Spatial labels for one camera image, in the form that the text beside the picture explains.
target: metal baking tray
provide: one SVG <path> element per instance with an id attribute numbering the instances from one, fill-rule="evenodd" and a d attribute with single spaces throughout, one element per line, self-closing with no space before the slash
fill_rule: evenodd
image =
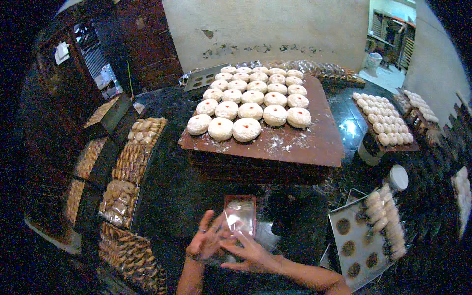
<path id="1" fill-rule="evenodd" d="M 365 198 L 328 214 L 342 274 L 352 292 L 374 280 L 393 264 L 383 253 L 385 239 L 378 233 L 368 238 L 370 227 L 364 220 L 356 220 Z"/>
<path id="2" fill-rule="evenodd" d="M 188 92 L 193 89 L 210 85 L 215 80 L 215 75 L 219 73 L 219 70 L 226 66 L 228 66 L 228 64 L 209 67 L 201 71 L 191 73 L 187 79 L 187 84 L 185 85 L 184 91 Z"/>

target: powdered donut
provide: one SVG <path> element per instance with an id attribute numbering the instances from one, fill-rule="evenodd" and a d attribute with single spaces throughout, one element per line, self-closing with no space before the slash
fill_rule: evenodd
<path id="1" fill-rule="evenodd" d="M 257 91 L 260 91 L 262 93 L 266 93 L 267 92 L 267 84 L 265 84 L 263 81 L 252 81 L 247 85 L 246 90 L 247 91 L 257 90 Z"/>
<path id="2" fill-rule="evenodd" d="M 374 114 L 369 114 L 369 115 L 367 115 L 367 119 L 368 119 L 369 122 L 371 122 L 372 124 L 375 124 L 375 123 L 378 123 L 378 122 L 379 122 L 379 119 L 378 119 L 377 116 L 374 115 Z"/>
<path id="3" fill-rule="evenodd" d="M 240 118 L 260 120 L 262 118 L 262 108 L 254 102 L 245 103 L 239 107 L 238 115 Z"/>
<path id="4" fill-rule="evenodd" d="M 264 94 L 260 91 L 248 90 L 241 96 L 241 101 L 243 103 L 255 102 L 261 105 L 264 102 Z"/>
<path id="5" fill-rule="evenodd" d="M 288 70 L 287 77 L 297 77 L 299 79 L 303 79 L 303 73 L 299 70 Z"/>
<path id="6" fill-rule="evenodd" d="M 284 107 L 272 105 L 265 108 L 262 117 L 270 126 L 282 126 L 287 121 L 287 111 Z"/>
<path id="7" fill-rule="evenodd" d="M 305 128 L 312 123 L 312 115 L 304 108 L 291 108 L 287 111 L 287 122 L 295 128 Z"/>
<path id="8" fill-rule="evenodd" d="M 282 74 L 275 74 L 269 77 L 269 84 L 279 83 L 285 85 L 285 76 Z"/>
<path id="9" fill-rule="evenodd" d="M 241 102 L 241 91 L 237 89 L 228 89 L 223 92 L 221 97 L 223 101 L 234 101 L 235 103 Z"/>
<path id="10" fill-rule="evenodd" d="M 218 88 L 210 88 L 203 93 L 203 99 L 214 99 L 220 101 L 223 96 L 223 92 Z"/>
<path id="11" fill-rule="evenodd" d="M 287 87 L 283 84 L 273 83 L 267 85 L 267 92 L 278 92 L 285 95 L 287 94 Z"/>
<path id="12" fill-rule="evenodd" d="M 233 135 L 233 122 L 225 118 L 214 118 L 208 125 L 208 134 L 216 140 L 227 140 Z"/>
<path id="13" fill-rule="evenodd" d="M 237 89 L 243 93 L 246 91 L 247 83 L 242 80 L 235 80 L 228 83 L 228 89 Z"/>
<path id="14" fill-rule="evenodd" d="M 197 105 L 197 114 L 207 114 L 208 116 L 213 116 L 215 113 L 215 108 L 218 106 L 218 102 L 214 99 L 207 99 L 204 101 L 201 101 Z"/>
<path id="15" fill-rule="evenodd" d="M 233 137 L 243 143 L 253 140 L 261 133 L 261 125 L 253 118 L 239 119 L 233 124 Z"/>
<path id="16" fill-rule="evenodd" d="M 217 88 L 221 91 L 225 91 L 228 89 L 228 82 L 226 80 L 215 80 L 211 83 L 210 88 Z"/>
<path id="17" fill-rule="evenodd" d="M 300 94 L 291 94 L 287 98 L 287 104 L 291 108 L 304 108 L 308 107 L 310 102 L 306 97 Z"/>
<path id="18" fill-rule="evenodd" d="M 246 83 L 249 82 L 249 75 L 246 73 L 236 73 L 233 75 L 233 80 L 242 80 Z"/>
<path id="19" fill-rule="evenodd" d="M 282 70 L 281 68 L 278 68 L 278 67 L 273 67 L 269 70 L 269 73 L 268 73 L 269 76 L 272 76 L 272 75 L 275 75 L 275 74 L 282 74 L 284 76 L 287 76 L 287 72 L 285 70 Z"/>
<path id="20" fill-rule="evenodd" d="M 250 67 L 239 67 L 236 69 L 236 72 L 238 73 L 246 73 L 246 74 L 251 74 L 253 72 L 253 69 Z"/>
<path id="21" fill-rule="evenodd" d="M 287 105 L 287 97 L 278 92 L 269 92 L 264 96 L 264 104 L 266 107 L 274 104 L 284 107 Z"/>
<path id="22" fill-rule="evenodd" d="M 221 73 L 230 73 L 234 74 L 236 73 L 236 68 L 235 67 L 222 67 L 221 70 L 219 70 Z"/>
<path id="23" fill-rule="evenodd" d="M 253 68 L 253 72 L 254 73 L 264 73 L 264 74 L 268 74 L 269 73 L 269 69 L 266 68 L 266 67 L 255 67 Z"/>
<path id="24" fill-rule="evenodd" d="M 374 129 L 375 133 L 380 134 L 384 132 L 383 126 L 381 123 L 375 123 L 372 125 L 372 128 Z"/>
<path id="25" fill-rule="evenodd" d="M 239 108 L 234 101 L 223 101 L 215 108 L 217 117 L 233 120 L 237 116 Z"/>
<path id="26" fill-rule="evenodd" d="M 200 114 L 190 118 L 187 123 L 187 131 L 191 135 L 200 135 L 208 130 L 208 124 L 211 122 L 211 117 L 207 114 Z"/>
<path id="27" fill-rule="evenodd" d="M 230 73 L 218 73 L 215 75 L 215 80 L 231 81 L 233 80 L 233 75 Z"/>
<path id="28" fill-rule="evenodd" d="M 357 100 L 357 105 L 361 108 L 368 106 L 367 102 L 363 98 Z"/>
<path id="29" fill-rule="evenodd" d="M 382 124 L 382 127 L 384 127 L 384 132 L 386 134 L 389 134 L 392 132 L 392 127 L 390 126 L 390 124 L 387 124 L 387 123 L 383 123 Z"/>
<path id="30" fill-rule="evenodd" d="M 263 81 L 265 83 L 267 83 L 267 80 L 269 79 L 269 77 L 262 73 L 262 72 L 259 72 L 259 73 L 252 73 L 249 75 L 249 81 Z"/>
<path id="31" fill-rule="evenodd" d="M 301 85 L 290 85 L 288 87 L 288 94 L 301 94 L 306 96 L 306 89 Z"/>
<path id="32" fill-rule="evenodd" d="M 387 134 L 385 133 L 380 133 L 379 136 L 377 136 L 379 142 L 381 145 L 389 145 L 390 144 L 390 139 Z"/>

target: small donut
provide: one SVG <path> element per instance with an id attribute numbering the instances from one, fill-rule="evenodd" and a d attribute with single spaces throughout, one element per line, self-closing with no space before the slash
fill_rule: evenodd
<path id="1" fill-rule="evenodd" d="M 247 83 L 242 80 L 235 80 L 228 83 L 228 89 L 237 89 L 243 93 L 246 91 Z"/>
<path id="2" fill-rule="evenodd" d="M 285 85 L 285 76 L 282 74 L 275 74 L 269 77 L 269 84 L 279 83 Z"/>
<path id="3" fill-rule="evenodd" d="M 207 99 L 204 101 L 201 101 L 197 105 L 196 112 L 197 114 L 207 114 L 208 116 L 213 116 L 215 113 L 215 108 L 218 106 L 218 102 L 214 99 Z"/>
<path id="4" fill-rule="evenodd" d="M 228 81 L 226 80 L 215 80 L 211 83 L 210 88 L 217 88 L 221 91 L 225 91 L 228 89 Z"/>
<path id="5" fill-rule="evenodd" d="M 225 118 L 214 118 L 208 125 L 208 134 L 216 140 L 227 140 L 233 135 L 233 122 Z"/>
<path id="6" fill-rule="evenodd" d="M 252 82 L 248 83 L 248 85 L 246 87 L 246 90 L 247 91 L 257 90 L 257 91 L 260 91 L 262 93 L 266 93 L 267 92 L 267 84 L 265 84 L 263 81 L 252 81 Z"/>
<path id="7" fill-rule="evenodd" d="M 245 103 L 239 107 L 238 115 L 240 118 L 260 120 L 262 118 L 262 108 L 254 102 Z"/>
<path id="8" fill-rule="evenodd" d="M 306 96 L 306 89 L 301 85 L 290 85 L 288 87 L 288 94 L 301 94 Z"/>
<path id="9" fill-rule="evenodd" d="M 241 102 L 241 91 L 237 89 L 228 89 L 223 92 L 221 97 L 223 101 L 234 101 L 235 103 Z"/>
<path id="10" fill-rule="evenodd" d="M 265 108 L 262 117 L 270 126 L 282 126 L 287 121 L 287 111 L 284 107 L 272 105 Z"/>
<path id="11" fill-rule="evenodd" d="M 230 73 L 218 73 L 215 75 L 215 80 L 231 81 L 233 80 L 233 75 Z"/>
<path id="12" fill-rule="evenodd" d="M 267 86 L 267 92 L 278 92 L 282 95 L 287 94 L 287 86 L 279 83 L 269 84 Z"/>
<path id="13" fill-rule="evenodd" d="M 221 101 L 221 97 L 223 96 L 223 92 L 218 88 L 210 88 L 203 93 L 203 99 L 214 99 L 216 101 Z"/>
<path id="14" fill-rule="evenodd" d="M 241 101 L 243 103 L 255 102 L 258 105 L 261 105 L 264 102 L 264 94 L 260 91 L 249 90 L 243 93 Z"/>
<path id="15" fill-rule="evenodd" d="M 261 125 L 253 118 L 242 118 L 233 124 L 233 137 L 242 143 L 253 140 L 260 133 Z"/>
<path id="16" fill-rule="evenodd" d="M 291 108 L 306 109 L 309 103 L 308 99 L 301 94 L 291 94 L 287 97 L 287 104 Z"/>
<path id="17" fill-rule="evenodd" d="M 190 118 L 187 123 L 187 131 L 191 135 L 200 135 L 208 130 L 208 125 L 211 122 L 211 117 L 207 114 L 200 114 Z"/>
<path id="18" fill-rule="evenodd" d="M 303 85 L 303 81 L 300 78 L 297 77 L 287 77 L 285 80 L 285 85 L 290 86 L 290 85 Z"/>
<path id="19" fill-rule="evenodd" d="M 299 79 L 303 79 L 303 73 L 299 70 L 288 70 L 287 77 L 297 77 Z"/>
<path id="20" fill-rule="evenodd" d="M 234 101 L 223 101 L 215 108 L 215 115 L 220 118 L 233 120 L 238 113 L 238 106 Z"/>
<path id="21" fill-rule="evenodd" d="M 286 106 L 287 105 L 287 97 L 281 93 L 278 92 L 269 92 L 264 96 L 264 105 L 266 107 L 270 105 L 277 104 L 279 106 Z"/>
<path id="22" fill-rule="evenodd" d="M 236 73 L 233 75 L 233 80 L 242 80 L 246 83 L 249 82 L 249 75 L 246 73 Z"/>

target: wall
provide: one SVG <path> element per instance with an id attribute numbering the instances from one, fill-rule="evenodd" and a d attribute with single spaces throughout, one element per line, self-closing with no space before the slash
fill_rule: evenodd
<path id="1" fill-rule="evenodd" d="M 365 55 L 369 0 L 162 3 L 184 72 L 256 59 L 309 59 L 359 70 Z"/>
<path id="2" fill-rule="evenodd" d="M 464 67 L 441 23 L 424 0 L 418 0 L 415 48 L 404 86 L 416 92 L 439 118 L 448 124 L 449 114 L 456 116 L 454 104 L 461 106 L 455 92 L 469 101 L 470 88 Z"/>

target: brown wooden tray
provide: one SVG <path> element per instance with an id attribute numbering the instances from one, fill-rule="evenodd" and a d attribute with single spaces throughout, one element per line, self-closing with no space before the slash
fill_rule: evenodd
<path id="1" fill-rule="evenodd" d="M 310 101 L 308 110 L 312 115 L 309 128 L 292 128 L 289 124 L 270 127 L 262 122 L 261 134 L 249 143 L 240 143 L 234 138 L 220 142 L 213 140 L 208 133 L 193 136 L 184 130 L 178 143 L 183 149 L 191 151 L 340 167 L 344 148 L 323 87 L 318 79 L 311 76 L 306 77 L 304 87 Z"/>

